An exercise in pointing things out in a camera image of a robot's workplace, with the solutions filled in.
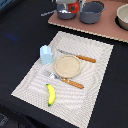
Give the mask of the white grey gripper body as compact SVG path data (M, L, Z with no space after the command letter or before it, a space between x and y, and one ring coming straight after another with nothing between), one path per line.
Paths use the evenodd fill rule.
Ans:
M57 4L71 4L71 3L75 3L77 0L56 0Z

